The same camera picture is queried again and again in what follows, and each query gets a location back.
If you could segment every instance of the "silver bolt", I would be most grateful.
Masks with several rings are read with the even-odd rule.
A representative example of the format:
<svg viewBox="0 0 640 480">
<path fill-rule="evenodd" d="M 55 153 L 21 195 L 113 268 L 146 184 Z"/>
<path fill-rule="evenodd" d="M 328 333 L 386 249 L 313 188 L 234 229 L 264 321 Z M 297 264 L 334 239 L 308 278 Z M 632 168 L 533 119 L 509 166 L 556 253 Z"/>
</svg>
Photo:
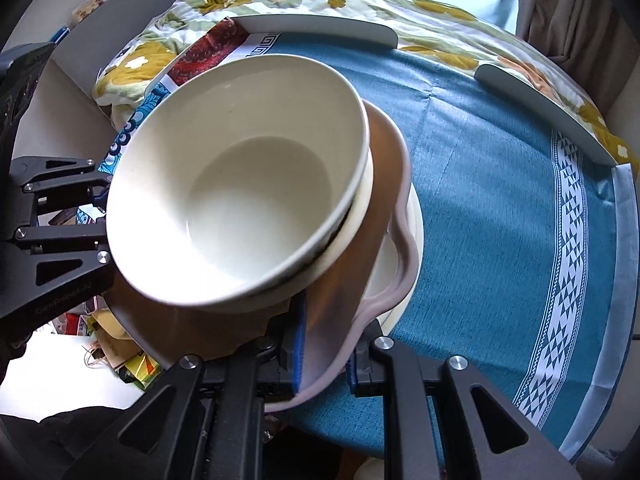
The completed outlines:
<svg viewBox="0 0 640 480">
<path fill-rule="evenodd" d="M 273 339 L 267 336 L 259 337 L 255 340 L 255 345 L 258 347 L 258 350 L 268 350 L 269 348 L 273 348 Z"/>
<path fill-rule="evenodd" d="M 462 355 L 454 355 L 449 358 L 449 366 L 454 370 L 464 370 L 468 364 L 469 361 L 463 358 Z"/>
<path fill-rule="evenodd" d="M 394 340 L 386 335 L 381 335 L 375 339 L 373 344 L 381 350 L 389 350 L 394 345 Z"/>
<path fill-rule="evenodd" d="M 200 362 L 200 358 L 193 354 L 182 356 L 178 361 L 180 368 L 183 368 L 184 370 L 193 370 L 198 366 L 198 362 Z"/>
<path fill-rule="evenodd" d="M 108 264 L 111 261 L 111 255 L 107 251 L 100 251 L 98 253 L 98 263 Z"/>
</svg>

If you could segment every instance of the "teal tablecloth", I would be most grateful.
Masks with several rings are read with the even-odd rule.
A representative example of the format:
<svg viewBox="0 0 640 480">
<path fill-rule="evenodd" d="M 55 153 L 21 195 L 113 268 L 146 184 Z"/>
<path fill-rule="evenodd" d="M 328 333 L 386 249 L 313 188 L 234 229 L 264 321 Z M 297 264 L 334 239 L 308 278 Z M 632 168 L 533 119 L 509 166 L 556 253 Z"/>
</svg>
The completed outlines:
<svg viewBox="0 0 640 480">
<path fill-rule="evenodd" d="M 594 165 L 507 97 L 414 54 L 305 34 L 281 34 L 270 49 L 277 52 L 339 70 L 406 139 L 424 255 L 391 336 L 425 356 L 466 356 L 575 458 L 610 403 L 635 316 L 630 167 Z M 120 145 L 165 95 L 160 85 L 147 97 L 103 171 L 114 171 Z M 355 399 L 343 376 L 287 416 L 382 456 L 381 399 Z"/>
</svg>

